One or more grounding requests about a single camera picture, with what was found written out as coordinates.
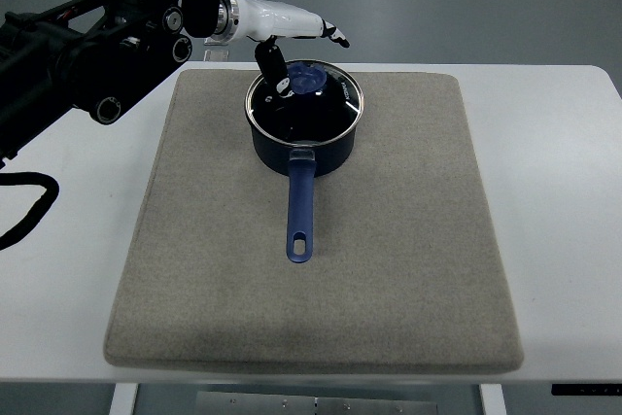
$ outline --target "gray floor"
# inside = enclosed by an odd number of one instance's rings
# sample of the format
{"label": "gray floor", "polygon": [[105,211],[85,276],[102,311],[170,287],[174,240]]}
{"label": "gray floor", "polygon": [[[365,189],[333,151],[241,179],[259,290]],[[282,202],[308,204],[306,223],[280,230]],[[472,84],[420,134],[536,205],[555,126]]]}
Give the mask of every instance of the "gray floor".
{"label": "gray floor", "polygon": [[[65,1],[0,0],[0,12],[41,12]],[[349,50],[343,50],[327,40],[283,40],[280,46],[287,59],[308,57],[333,62],[590,64],[604,68],[618,91],[622,91],[620,0],[280,1],[320,14],[337,24],[352,43]],[[93,21],[92,17],[85,18],[82,22],[78,21],[75,27],[86,28]],[[254,43],[246,40],[229,46],[229,60],[253,60],[254,47]],[[204,50],[202,40],[196,39],[192,59],[202,59]],[[508,413],[620,413],[620,403],[614,401],[615,398],[591,398],[585,401],[592,404],[585,410],[571,411],[569,407],[573,402],[549,396],[549,389],[547,385],[505,388],[510,405]],[[106,413],[110,394],[110,386],[102,389],[99,386],[89,388],[82,385],[59,388],[56,385],[3,384],[0,385],[0,413],[50,414],[56,413],[52,412],[54,407],[62,407],[62,413],[66,415]],[[145,387],[140,394],[137,409],[141,409],[141,404],[149,405],[149,399],[146,398],[148,394],[149,388]],[[34,400],[33,404],[25,403],[28,400]],[[98,408],[85,409],[84,403],[89,403],[89,400],[93,403],[91,407]]]}

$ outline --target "beige felt mat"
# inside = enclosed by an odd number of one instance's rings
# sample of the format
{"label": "beige felt mat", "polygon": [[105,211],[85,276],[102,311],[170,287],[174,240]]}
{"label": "beige felt mat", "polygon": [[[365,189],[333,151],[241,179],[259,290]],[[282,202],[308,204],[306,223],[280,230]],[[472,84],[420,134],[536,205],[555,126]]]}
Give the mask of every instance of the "beige felt mat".
{"label": "beige felt mat", "polygon": [[105,342],[115,365],[494,373],[522,349],[458,82],[355,73],[355,148],[316,179],[314,256],[285,255],[288,178],[244,116],[258,72],[177,83]]}

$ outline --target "metal plate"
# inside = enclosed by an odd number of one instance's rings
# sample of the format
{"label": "metal plate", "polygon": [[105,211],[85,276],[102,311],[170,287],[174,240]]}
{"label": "metal plate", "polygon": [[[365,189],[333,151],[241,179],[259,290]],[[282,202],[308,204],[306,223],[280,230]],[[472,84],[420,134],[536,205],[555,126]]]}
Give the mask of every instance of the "metal plate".
{"label": "metal plate", "polygon": [[437,415],[434,402],[199,392],[194,415]]}
{"label": "metal plate", "polygon": [[315,415],[316,398],[264,394],[208,393],[196,395],[194,415]]}

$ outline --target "blue saucepan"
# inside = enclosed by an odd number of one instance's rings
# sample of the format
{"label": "blue saucepan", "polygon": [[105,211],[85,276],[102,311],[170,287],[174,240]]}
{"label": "blue saucepan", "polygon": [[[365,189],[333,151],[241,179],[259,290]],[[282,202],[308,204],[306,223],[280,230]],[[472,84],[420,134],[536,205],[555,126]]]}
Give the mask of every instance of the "blue saucepan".
{"label": "blue saucepan", "polygon": [[352,152],[363,93],[334,65],[299,60],[287,66],[294,95],[280,97],[260,75],[248,90],[246,117],[259,158],[290,177],[286,253],[293,262],[306,262],[313,254],[314,178]]}

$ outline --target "blue handle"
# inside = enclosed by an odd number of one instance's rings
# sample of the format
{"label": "blue handle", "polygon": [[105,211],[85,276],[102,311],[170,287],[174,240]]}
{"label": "blue handle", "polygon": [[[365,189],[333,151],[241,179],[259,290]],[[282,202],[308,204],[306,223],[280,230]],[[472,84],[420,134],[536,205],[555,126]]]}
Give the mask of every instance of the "blue handle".
{"label": "blue handle", "polygon": [[312,151],[292,150],[290,206],[286,251],[293,262],[306,262],[313,254],[313,178],[317,167]]}

